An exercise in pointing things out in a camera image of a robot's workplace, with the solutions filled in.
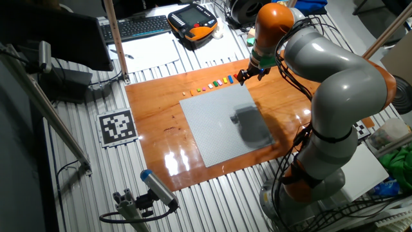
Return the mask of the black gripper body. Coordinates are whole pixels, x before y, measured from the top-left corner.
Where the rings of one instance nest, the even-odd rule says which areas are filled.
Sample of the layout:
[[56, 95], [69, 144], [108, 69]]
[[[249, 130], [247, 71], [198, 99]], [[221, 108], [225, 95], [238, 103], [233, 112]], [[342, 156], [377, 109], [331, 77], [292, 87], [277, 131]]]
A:
[[257, 76], [260, 69], [262, 68], [260, 68], [254, 61], [249, 62], [247, 70], [250, 77]]

